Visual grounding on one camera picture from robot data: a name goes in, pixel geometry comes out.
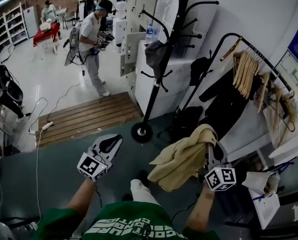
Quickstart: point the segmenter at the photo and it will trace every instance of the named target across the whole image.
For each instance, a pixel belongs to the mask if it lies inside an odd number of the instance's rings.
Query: extension cord
[[[52,126],[53,125],[53,122],[51,121],[51,122],[49,122],[49,123],[47,123],[46,125],[44,125],[43,127],[42,127],[42,130],[47,130],[50,126]]]

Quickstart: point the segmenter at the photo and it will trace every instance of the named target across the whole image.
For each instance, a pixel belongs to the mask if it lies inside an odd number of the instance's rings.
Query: wooden floor mat
[[[37,144],[40,131],[47,123],[47,116],[39,117]],[[141,112],[127,92],[89,101],[52,113],[48,121],[52,121],[53,126],[42,132],[39,146],[96,133],[139,117]]]

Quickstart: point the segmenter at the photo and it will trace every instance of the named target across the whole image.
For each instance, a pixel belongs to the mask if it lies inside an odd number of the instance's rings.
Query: gray pants
[[[99,94],[103,94],[105,89],[101,83],[101,79],[99,78],[99,55],[89,55],[90,51],[80,51],[80,55],[82,60],[85,61],[84,65],[87,68],[89,73],[89,77],[91,79],[92,84],[97,89]]]

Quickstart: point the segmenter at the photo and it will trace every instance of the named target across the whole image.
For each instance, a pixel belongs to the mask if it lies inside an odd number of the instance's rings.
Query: gray floor
[[[156,133],[168,126],[171,116],[166,115],[151,120],[150,125]],[[123,144],[114,167],[99,182],[103,205],[118,202],[125,193],[129,193],[130,181],[140,169],[148,172],[153,168],[149,162],[167,145],[156,137],[149,143],[135,142],[130,130],[134,122],[103,131],[101,135],[119,133]],[[64,208],[84,177],[77,171],[76,165],[84,151],[93,143],[97,135],[43,147],[39,150],[38,189],[41,213],[50,208]],[[3,190],[2,218],[31,218],[38,215],[36,198],[36,151],[4,157],[0,161],[0,182]],[[189,180],[173,193],[162,191],[157,185],[150,186],[153,196],[172,217],[177,211],[191,204],[196,194],[201,192],[197,180]],[[90,224],[99,213],[98,196],[95,194],[86,220]],[[180,213],[174,220],[174,227],[181,231],[190,211]],[[248,230],[223,225],[224,215],[215,201],[211,212],[210,229],[217,231],[222,239],[250,239]]]

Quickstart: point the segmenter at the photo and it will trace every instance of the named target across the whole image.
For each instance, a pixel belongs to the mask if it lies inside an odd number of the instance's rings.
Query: round base
[[[148,142],[152,138],[152,129],[148,124],[136,123],[131,129],[131,136],[140,143]]]

